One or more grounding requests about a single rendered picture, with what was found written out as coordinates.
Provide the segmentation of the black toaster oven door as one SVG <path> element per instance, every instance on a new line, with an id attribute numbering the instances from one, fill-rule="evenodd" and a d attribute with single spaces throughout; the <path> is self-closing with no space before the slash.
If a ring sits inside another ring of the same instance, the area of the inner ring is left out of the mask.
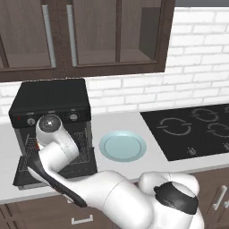
<path id="1" fill-rule="evenodd" d="M 31 156 L 38 153 L 37 148 L 28 148 L 25 156 L 20 156 L 13 186 L 19 190 L 45 187 L 46 184 L 33 178 L 28 171 L 28 161 Z M 77 180 L 80 177 L 93 175 L 98 171 L 94 154 L 94 148 L 82 148 L 80 154 L 69 165 L 62 169 L 59 174 L 68 180 Z"/>

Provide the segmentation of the dark wood glass cupboard door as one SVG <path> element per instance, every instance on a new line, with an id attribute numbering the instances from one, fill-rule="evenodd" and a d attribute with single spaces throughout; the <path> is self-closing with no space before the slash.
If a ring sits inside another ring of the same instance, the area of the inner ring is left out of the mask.
<path id="1" fill-rule="evenodd" d="M 56 68 L 50 63 L 42 4 L 48 5 Z M 63 76 L 57 0 L 0 0 L 0 82 Z"/>
<path id="2" fill-rule="evenodd" d="M 175 0 L 67 0 L 72 5 L 77 66 L 66 49 L 66 74 L 93 77 L 163 72 Z"/>

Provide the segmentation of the dark wood cabinet door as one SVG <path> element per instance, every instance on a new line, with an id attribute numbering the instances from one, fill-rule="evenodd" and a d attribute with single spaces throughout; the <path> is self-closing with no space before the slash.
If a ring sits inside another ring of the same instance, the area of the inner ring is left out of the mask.
<path id="1" fill-rule="evenodd" d="M 205 221 L 205 229 L 229 229 L 229 207 L 224 202 L 229 200 L 229 167 L 195 173 L 199 182 L 199 208 Z M 218 210 L 213 209 L 221 193 L 221 186 L 227 191 Z"/>

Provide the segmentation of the light blue plate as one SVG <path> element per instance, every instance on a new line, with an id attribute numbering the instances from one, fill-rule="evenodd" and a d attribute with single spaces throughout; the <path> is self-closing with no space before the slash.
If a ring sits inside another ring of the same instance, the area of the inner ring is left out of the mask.
<path id="1" fill-rule="evenodd" d="M 115 162 L 129 163 L 144 156 L 147 151 L 145 140 L 132 131 L 112 131 L 99 142 L 103 156 Z"/>

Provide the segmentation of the black hob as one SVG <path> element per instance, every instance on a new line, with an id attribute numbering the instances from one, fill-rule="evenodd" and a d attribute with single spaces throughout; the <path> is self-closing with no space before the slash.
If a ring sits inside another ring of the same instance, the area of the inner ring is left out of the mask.
<path id="1" fill-rule="evenodd" d="M 168 161 L 229 153 L 229 104 L 140 115 Z"/>

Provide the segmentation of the dark wood drawer front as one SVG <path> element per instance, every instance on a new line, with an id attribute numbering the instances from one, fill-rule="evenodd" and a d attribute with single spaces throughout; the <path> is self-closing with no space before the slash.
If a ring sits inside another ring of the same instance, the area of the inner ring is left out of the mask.
<path id="1" fill-rule="evenodd" d="M 93 222 L 72 225 L 93 215 Z M 94 208 L 80 208 L 62 196 L 0 204 L 0 229 L 114 229 L 114 223 Z"/>

